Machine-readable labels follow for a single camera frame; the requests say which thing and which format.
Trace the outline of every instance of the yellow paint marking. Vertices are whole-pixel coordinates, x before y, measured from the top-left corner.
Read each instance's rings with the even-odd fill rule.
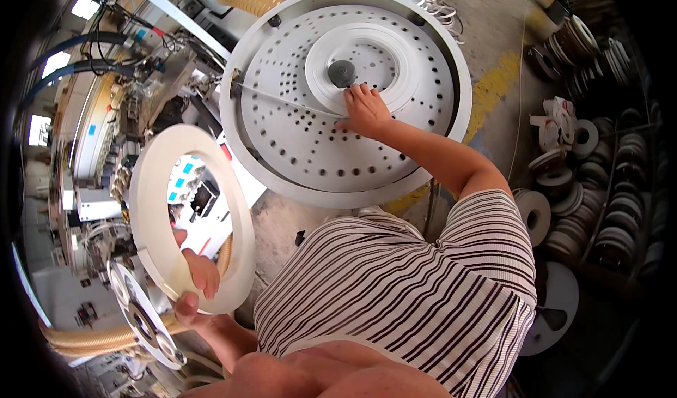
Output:
[[[519,76],[519,53],[506,50],[496,67],[491,68],[472,88],[472,111],[463,143],[468,145],[482,127],[487,115],[508,92]]]
[[[498,101],[508,92],[519,76],[519,53],[506,50],[501,54],[496,67],[491,68],[472,88],[472,111],[463,143],[468,145],[494,109]],[[384,211],[399,215],[428,196],[430,185],[419,187],[407,195],[382,205]]]

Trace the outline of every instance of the hand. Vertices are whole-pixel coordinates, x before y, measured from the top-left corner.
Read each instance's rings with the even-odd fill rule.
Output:
[[[369,90],[366,84],[352,85],[343,91],[350,119],[338,121],[336,129],[349,129],[365,137],[376,139],[393,122],[388,107],[376,89]]]
[[[172,304],[174,307],[174,316],[178,322],[191,329],[200,330],[213,323],[214,317],[207,314],[198,313],[198,303],[200,299],[195,292],[184,292],[178,301]]]
[[[186,231],[174,232],[174,239],[179,246],[181,246],[187,237],[188,232]],[[208,300],[214,299],[214,296],[219,291],[219,284],[221,284],[221,276],[216,268],[216,263],[205,256],[195,254],[193,250],[188,248],[182,250],[181,253],[188,262],[188,268],[190,269],[190,275],[193,278],[195,287],[201,290]]]

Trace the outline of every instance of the person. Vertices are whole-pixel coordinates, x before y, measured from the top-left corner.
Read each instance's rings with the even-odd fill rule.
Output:
[[[175,304],[230,379],[182,397],[493,397],[534,318],[531,244],[508,183],[475,150],[394,120],[376,89],[336,123],[399,150],[459,194],[435,243],[378,207],[318,227],[259,296],[256,333]],[[185,235],[179,233],[177,241]],[[207,298],[208,259],[184,251]]]

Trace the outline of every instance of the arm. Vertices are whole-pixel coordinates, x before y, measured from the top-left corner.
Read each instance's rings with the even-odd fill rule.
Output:
[[[512,196],[501,172],[485,156],[452,139],[394,120],[376,89],[352,85],[344,97],[350,119],[337,122],[336,128],[397,149],[461,198],[486,189],[503,189]]]

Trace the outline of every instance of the hole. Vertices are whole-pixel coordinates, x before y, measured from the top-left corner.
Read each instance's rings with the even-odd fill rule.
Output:
[[[534,210],[530,212],[529,215],[527,216],[527,227],[529,228],[530,231],[536,227],[537,221],[538,221],[538,211]]]
[[[584,144],[590,140],[590,133],[585,129],[579,129],[576,131],[576,134],[578,136],[578,138],[576,138],[577,143]]]

